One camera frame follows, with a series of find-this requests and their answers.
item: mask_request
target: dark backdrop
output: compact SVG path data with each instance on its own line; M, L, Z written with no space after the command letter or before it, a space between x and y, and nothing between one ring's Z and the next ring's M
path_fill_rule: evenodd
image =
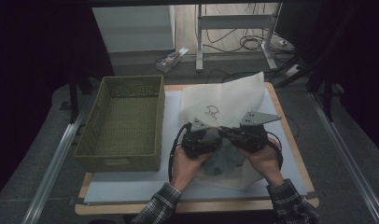
M312 63L331 41L347 7L357 1L284 3L276 32ZM344 89L342 104L379 147L379 0L361 1L329 60L333 82Z
M90 7L0 3L0 190L41 128L53 92L72 71L114 76Z

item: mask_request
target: plaid sleeve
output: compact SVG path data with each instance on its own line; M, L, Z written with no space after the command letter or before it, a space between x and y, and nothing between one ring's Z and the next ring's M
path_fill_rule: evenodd
M180 191L165 183L131 223L164 223L175 212L180 197Z
M316 209L301 197L289 179L286 179L282 186L268 186L267 190L281 223L318 223Z

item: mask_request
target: white cabinet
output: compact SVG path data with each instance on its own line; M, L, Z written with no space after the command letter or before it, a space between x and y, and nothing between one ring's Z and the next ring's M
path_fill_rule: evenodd
M173 6L94 7L108 52L175 48Z

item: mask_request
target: basket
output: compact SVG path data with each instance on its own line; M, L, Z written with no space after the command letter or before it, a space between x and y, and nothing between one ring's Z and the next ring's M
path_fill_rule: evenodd
M163 76L104 77L74 159L87 172L159 171Z

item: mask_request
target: cable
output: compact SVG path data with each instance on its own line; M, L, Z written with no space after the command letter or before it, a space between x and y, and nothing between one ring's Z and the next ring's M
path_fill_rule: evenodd
M247 47L246 43L248 43L248 42L255 42L255 43L257 43L257 46L253 47L253 48ZM240 39L240 45L243 46L245 49L248 49L248 50L256 50L256 49L259 49L261 47L260 40L257 38L257 36L253 36L253 35L243 36Z
M243 11L243 13L242 14L245 14L245 12L249 9L251 7L251 4L250 3L248 3L247 4L247 7L245 8L245 10Z
M173 143L172 149L170 150L170 155L169 155L169 164L168 164L168 175L169 175L169 182L172 182L172 168L173 168L173 158L175 156L175 149L177 148L178 144L178 139L180 138L181 133L184 131L184 129L188 128L190 126L190 123L184 124L180 130L177 133L177 137L175 138L175 141Z
M216 4L216 9L219 12L219 14L221 15L222 13L218 9L218 4ZM204 7L204 15L207 15L207 5L205 5L205 7ZM217 40L214 40L214 41L210 39L209 30L208 29L206 30L206 35L207 35L207 38L209 39L210 43L214 44L214 43L217 43L218 41L222 40L223 38L225 38L227 35L232 34L236 30L237 29L233 29L233 30L229 31L227 34L225 34L223 37L221 37L221 38L219 38Z
M239 72L239 73L233 73L233 74L230 74L230 75L227 75L226 77L224 77L223 79L221 79L221 83L224 83L226 79L230 78L230 77L234 77L234 76L238 76L238 75L242 75L242 74L257 74L258 72Z
M239 49L243 48L243 46L241 46L239 49L225 50L225 49L218 49L218 48L210 46L210 45L203 45L203 46L204 47L209 47L209 48L212 48L212 49L216 49L216 50L219 50L219 51L222 51L222 52L226 52L226 53L232 53L232 52L238 51Z
M288 119L291 119L293 122L294 122L294 124L295 124L295 126L297 127L297 133L296 134L293 134L292 136L293 137L298 137L298 136L300 136L300 126L298 125L298 123L295 121L295 119L293 119L292 117L290 117L289 115L286 115L286 118L288 118Z
M289 52L276 52L274 54L274 59L280 63L286 63L287 61L282 61L281 59L277 58L277 55L287 55L287 54L294 54L294 53L289 53Z
M283 146L282 146L282 142L280 142L280 139L276 136L276 134L270 133L270 132L266 132L266 133L273 135L277 139L277 141L279 142L280 148L277 145L275 145L273 142L269 141L269 139L265 140L266 145L268 145L274 151L276 151L277 160L278 160L278 163L279 163L279 170L281 170L282 169L282 165L283 165L283 154L282 154Z
M224 71L222 71L222 70L220 70L220 69L213 69L213 70L211 70L211 71L209 72L209 74L207 74L206 84L209 82L210 75L211 75L212 73L214 73L214 72L221 72L221 73L223 73L223 74L225 74L225 75L229 75L228 73L226 73L226 72L224 72Z
M295 64L299 59L300 59L300 57L298 55L295 55L294 57L292 57L290 60L288 60L282 66L280 66L279 69L277 69L272 76L269 77L268 82L272 82L272 80L274 78L282 75L282 71L285 71L289 66Z
M194 31L195 31L195 36L196 36L196 39L198 39L198 34L196 33L196 24L197 24L197 20L196 20L196 5L195 5L195 11L193 13L193 24L194 24Z

